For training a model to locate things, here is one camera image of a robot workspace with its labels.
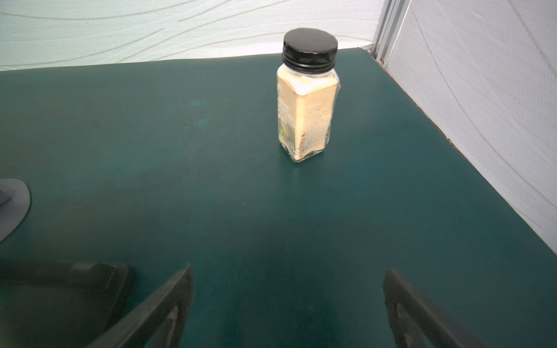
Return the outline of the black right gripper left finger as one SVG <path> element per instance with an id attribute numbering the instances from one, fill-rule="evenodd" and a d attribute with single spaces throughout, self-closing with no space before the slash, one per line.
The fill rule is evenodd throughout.
<path id="1" fill-rule="evenodd" d="M 179 347 L 193 297 L 194 270 L 187 267 L 89 346 Z"/>

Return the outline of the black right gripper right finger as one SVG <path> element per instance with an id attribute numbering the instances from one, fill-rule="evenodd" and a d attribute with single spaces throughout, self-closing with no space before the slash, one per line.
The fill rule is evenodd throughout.
<path id="1" fill-rule="evenodd" d="M 486 347 L 394 268 L 383 281 L 384 303 L 397 347 Z"/>

